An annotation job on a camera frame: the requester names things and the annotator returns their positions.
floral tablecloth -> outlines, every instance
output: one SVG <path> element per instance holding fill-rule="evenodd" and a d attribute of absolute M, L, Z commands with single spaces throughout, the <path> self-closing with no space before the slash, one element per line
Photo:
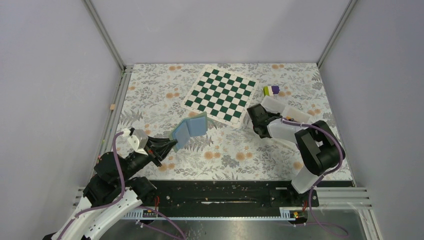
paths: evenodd
<path fill-rule="evenodd" d="M 315 63 L 212 64 L 256 79 L 259 86 L 251 106 L 264 98 L 264 86 L 279 86 L 274 98 L 312 115 L 311 122 L 325 120 L 339 138 L 336 123 Z M 195 116 L 180 106 L 204 64 L 134 65 L 117 131 L 134 127 L 149 136 L 168 138 L 171 130 L 186 117 Z M 291 180 L 302 168 L 299 151 L 276 139 L 260 139 L 249 125 L 234 128 L 215 121 L 207 135 L 193 137 L 177 153 L 171 151 L 162 167 L 153 163 L 137 176 L 150 180 Z M 123 138 L 116 143 L 118 153 L 131 151 Z M 351 180 L 346 161 L 326 180 Z"/>

gray floor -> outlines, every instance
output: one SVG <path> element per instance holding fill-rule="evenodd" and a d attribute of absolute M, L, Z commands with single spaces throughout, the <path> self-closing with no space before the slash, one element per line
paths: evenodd
<path fill-rule="evenodd" d="M 361 220 L 354 210 L 326 210 L 323 213 L 316 210 L 315 215 L 321 222 L 338 224 L 350 233 L 350 240 L 366 239 Z M 340 240 L 320 226 L 287 227 L 279 224 L 281 221 L 176 221 L 189 240 L 285 240 L 285 239 L 319 239 Z M 166 230 L 178 236 L 178 231 L 166 221 L 155 221 L 152 226 Z M 341 230 L 330 228 L 337 234 Z M 120 220 L 111 227 L 101 240 L 172 240 L 171 237 L 150 229 L 140 228 L 133 220 Z"/>

blue block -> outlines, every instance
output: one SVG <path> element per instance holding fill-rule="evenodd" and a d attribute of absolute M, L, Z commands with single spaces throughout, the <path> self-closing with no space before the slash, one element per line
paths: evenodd
<path fill-rule="evenodd" d="M 187 127 L 190 137 L 198 137 L 205 135 L 206 131 L 208 130 L 206 116 L 188 119 Z"/>
<path fill-rule="evenodd" d="M 177 140 L 177 144 L 175 145 L 177 150 L 180 150 L 184 148 L 184 146 L 189 142 L 190 140 L 190 134 L 189 134 L 189 128 L 187 127 L 187 121 L 183 121 L 181 125 L 179 125 L 173 132 L 172 132 L 173 139 Z"/>

white wall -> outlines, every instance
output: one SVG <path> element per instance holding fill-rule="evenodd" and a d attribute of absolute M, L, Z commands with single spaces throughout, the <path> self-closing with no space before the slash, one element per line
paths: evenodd
<path fill-rule="evenodd" d="M 0 239 L 40 240 L 69 217 L 119 74 L 81 1 L 0 2 Z"/>
<path fill-rule="evenodd" d="M 321 69 L 385 240 L 424 239 L 424 1 L 359 1 Z"/>
<path fill-rule="evenodd" d="M 349 0 L 93 0 L 126 64 L 317 62 Z"/>

chessboard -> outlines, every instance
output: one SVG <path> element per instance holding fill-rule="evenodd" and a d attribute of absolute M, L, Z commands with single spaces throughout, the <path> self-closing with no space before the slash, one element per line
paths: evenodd
<path fill-rule="evenodd" d="M 181 106 L 199 114 L 206 112 L 213 120 L 239 128 L 257 86 L 249 77 L 206 65 Z"/>

